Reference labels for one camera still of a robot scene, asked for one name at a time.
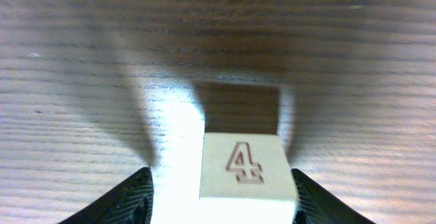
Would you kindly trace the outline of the white block with oval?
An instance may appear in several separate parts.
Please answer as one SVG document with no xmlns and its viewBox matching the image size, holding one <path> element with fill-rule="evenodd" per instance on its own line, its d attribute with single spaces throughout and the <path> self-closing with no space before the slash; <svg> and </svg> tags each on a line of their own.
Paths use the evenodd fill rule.
<svg viewBox="0 0 436 224">
<path fill-rule="evenodd" d="M 297 190 L 279 136 L 205 133 L 200 198 L 295 202 Z"/>
</svg>

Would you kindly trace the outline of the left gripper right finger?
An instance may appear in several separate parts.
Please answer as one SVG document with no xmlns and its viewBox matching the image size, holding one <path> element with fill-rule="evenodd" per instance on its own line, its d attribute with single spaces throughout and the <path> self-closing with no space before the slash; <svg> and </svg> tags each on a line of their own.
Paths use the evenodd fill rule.
<svg viewBox="0 0 436 224">
<path fill-rule="evenodd" d="M 295 224 L 374 224 L 300 170 L 291 170 L 298 190 Z"/>
</svg>

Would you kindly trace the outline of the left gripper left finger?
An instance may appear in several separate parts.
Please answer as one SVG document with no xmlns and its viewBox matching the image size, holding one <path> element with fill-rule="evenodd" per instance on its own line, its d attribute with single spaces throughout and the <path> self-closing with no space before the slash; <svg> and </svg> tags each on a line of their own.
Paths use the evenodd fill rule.
<svg viewBox="0 0 436 224">
<path fill-rule="evenodd" d="M 150 224 L 153 196 L 151 169 L 143 167 L 60 224 Z"/>
</svg>

